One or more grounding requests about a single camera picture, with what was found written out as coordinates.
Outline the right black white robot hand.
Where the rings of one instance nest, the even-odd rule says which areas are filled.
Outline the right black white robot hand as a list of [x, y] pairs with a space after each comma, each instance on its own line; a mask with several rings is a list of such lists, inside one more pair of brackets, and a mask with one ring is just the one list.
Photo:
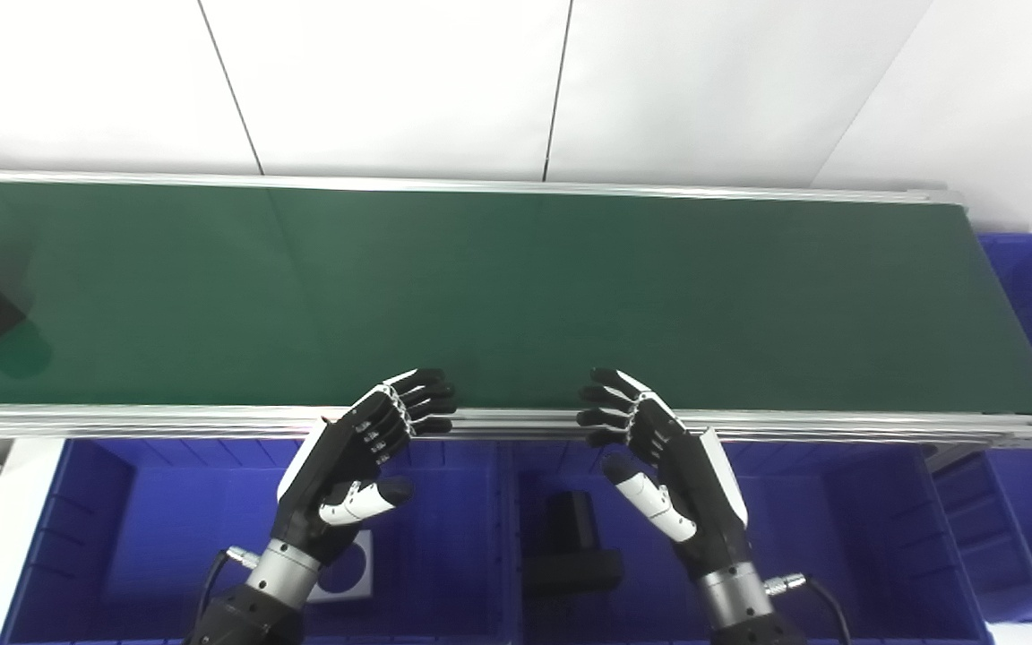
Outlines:
[[576, 416], [587, 444], [605, 449], [606, 481], [672, 543], [692, 580], [736, 576], [753, 556], [748, 511], [713, 430], [696, 434], [648, 385], [594, 368]]

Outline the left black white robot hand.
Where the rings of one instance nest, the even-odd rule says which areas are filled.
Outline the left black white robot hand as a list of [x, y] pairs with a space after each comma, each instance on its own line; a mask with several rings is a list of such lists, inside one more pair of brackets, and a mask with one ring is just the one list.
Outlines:
[[451, 431], [453, 385], [443, 370], [408, 370], [374, 385], [344, 416], [324, 419], [279, 482], [271, 539], [331, 566], [364, 521], [398, 509], [415, 487], [382, 466], [417, 436]]

